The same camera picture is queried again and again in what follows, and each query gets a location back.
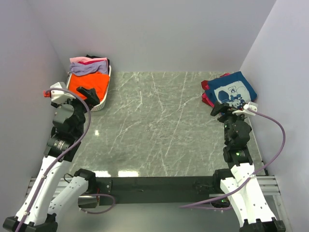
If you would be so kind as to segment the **orange t shirt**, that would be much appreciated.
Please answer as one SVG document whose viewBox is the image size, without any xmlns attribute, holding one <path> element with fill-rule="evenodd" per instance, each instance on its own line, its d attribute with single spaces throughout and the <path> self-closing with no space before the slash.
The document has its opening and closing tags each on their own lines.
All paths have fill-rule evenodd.
<svg viewBox="0 0 309 232">
<path fill-rule="evenodd" d="M 99 72 L 83 76 L 76 76 L 72 74 L 70 78 L 70 83 L 68 85 L 68 90 L 76 93 L 78 96 L 81 97 L 81 95 L 76 90 L 77 87 L 84 87 L 86 89 L 94 88 L 100 101 L 102 101 L 105 97 L 109 80 L 110 77 L 107 74 L 101 74 Z"/>
</svg>

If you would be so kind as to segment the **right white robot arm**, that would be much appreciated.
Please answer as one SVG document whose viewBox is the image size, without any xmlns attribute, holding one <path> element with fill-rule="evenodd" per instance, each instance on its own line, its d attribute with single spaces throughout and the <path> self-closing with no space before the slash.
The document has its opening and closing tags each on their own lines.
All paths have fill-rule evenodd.
<svg viewBox="0 0 309 232">
<path fill-rule="evenodd" d="M 212 188 L 224 193 L 239 220 L 241 232 L 284 232 L 286 226 L 276 218 L 260 188 L 247 143 L 251 126 L 245 122 L 246 113 L 228 103 L 216 102 L 211 116 L 221 114 L 224 124 L 223 156 L 227 169 L 216 170 Z"/>
</svg>

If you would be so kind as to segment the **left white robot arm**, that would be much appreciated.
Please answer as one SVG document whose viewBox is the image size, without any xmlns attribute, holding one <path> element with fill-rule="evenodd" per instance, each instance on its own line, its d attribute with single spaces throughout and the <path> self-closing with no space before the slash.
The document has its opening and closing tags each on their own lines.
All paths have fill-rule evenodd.
<svg viewBox="0 0 309 232">
<path fill-rule="evenodd" d="M 3 228 L 9 232 L 55 232 L 62 213 L 82 194 L 97 190 L 96 175 L 80 169 L 68 186 L 54 197 L 55 190 L 69 168 L 81 140 L 90 127 L 90 111 L 100 103 L 95 89 L 78 87 L 69 91 L 60 83 L 44 92 L 56 111 L 51 137 L 47 141 L 40 172 L 24 204 Z"/>
</svg>

